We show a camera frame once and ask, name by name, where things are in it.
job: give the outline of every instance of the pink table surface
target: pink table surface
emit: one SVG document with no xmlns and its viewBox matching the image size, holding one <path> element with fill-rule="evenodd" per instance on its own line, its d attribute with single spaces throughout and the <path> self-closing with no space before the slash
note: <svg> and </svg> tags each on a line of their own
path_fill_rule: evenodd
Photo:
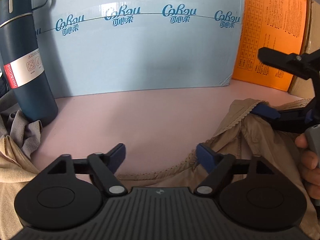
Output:
<svg viewBox="0 0 320 240">
<path fill-rule="evenodd" d="M 183 161 L 212 137 L 235 99 L 263 99 L 278 106 L 299 98 L 232 80 L 227 87 L 105 93 L 57 99 L 59 114 L 43 129 L 32 162 L 42 170 L 63 153 L 85 158 L 127 149 L 120 174 L 160 171 Z"/>
</svg>

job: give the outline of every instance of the beige cloth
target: beige cloth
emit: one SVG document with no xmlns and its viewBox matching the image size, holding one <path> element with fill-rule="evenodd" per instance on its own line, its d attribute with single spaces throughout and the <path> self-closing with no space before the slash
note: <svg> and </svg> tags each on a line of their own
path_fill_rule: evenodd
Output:
<svg viewBox="0 0 320 240">
<path fill-rule="evenodd" d="M 0 138 L 0 239 L 7 240 L 22 229 L 14 210 L 16 194 L 38 170 L 10 136 Z"/>
<path fill-rule="evenodd" d="M 253 155 L 265 157 L 279 169 L 305 195 L 308 206 L 300 228 L 311 239 L 318 240 L 320 239 L 320 226 L 316 210 L 308 197 L 297 169 L 301 154 L 301 150 L 294 144 L 297 134 L 274 131 L 266 121 L 250 114 L 249 112 L 260 102 L 254 99 L 235 100 L 215 135 L 205 143 L 218 153 L 233 154 L 238 159 L 244 157 L 245 143 Z M 308 100 L 301 100 L 277 107 L 277 109 L 297 108 L 305 106 L 307 103 Z M 184 162 L 165 171 L 139 175 L 119 175 L 118 178 L 128 189 L 136 186 L 187 186 L 193 190 L 206 176 L 207 172 L 201 165 L 198 165 L 195 151 L 193 151 Z M 242 178 L 243 175 L 237 175 L 234 181 Z"/>
</svg>

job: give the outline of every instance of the bottle label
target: bottle label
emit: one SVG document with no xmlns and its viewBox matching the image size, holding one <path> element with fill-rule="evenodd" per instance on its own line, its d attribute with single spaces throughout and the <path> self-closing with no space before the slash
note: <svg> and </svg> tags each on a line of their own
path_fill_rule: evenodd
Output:
<svg viewBox="0 0 320 240">
<path fill-rule="evenodd" d="M 35 79 L 44 71 L 39 49 L 4 65 L 4 71 L 11 88 L 21 87 Z"/>
</svg>

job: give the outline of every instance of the orange box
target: orange box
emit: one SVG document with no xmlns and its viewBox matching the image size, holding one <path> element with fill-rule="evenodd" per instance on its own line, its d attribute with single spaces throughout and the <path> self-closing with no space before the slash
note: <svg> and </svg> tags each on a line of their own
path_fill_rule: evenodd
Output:
<svg viewBox="0 0 320 240">
<path fill-rule="evenodd" d="M 287 91 L 292 75 L 263 65 L 258 50 L 300 53 L 307 0 L 245 0 L 233 79 Z"/>
</svg>

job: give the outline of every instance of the gray handle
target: gray handle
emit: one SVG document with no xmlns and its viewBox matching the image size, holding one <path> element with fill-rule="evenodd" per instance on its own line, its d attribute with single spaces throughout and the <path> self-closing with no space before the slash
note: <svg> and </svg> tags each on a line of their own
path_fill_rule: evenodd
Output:
<svg viewBox="0 0 320 240">
<path fill-rule="evenodd" d="M 318 160 L 320 160 L 320 124 L 309 127 L 304 134 L 306 135 L 309 149 L 315 152 L 318 155 Z M 314 206 L 320 207 L 319 199 L 312 199 L 311 201 Z"/>
</svg>

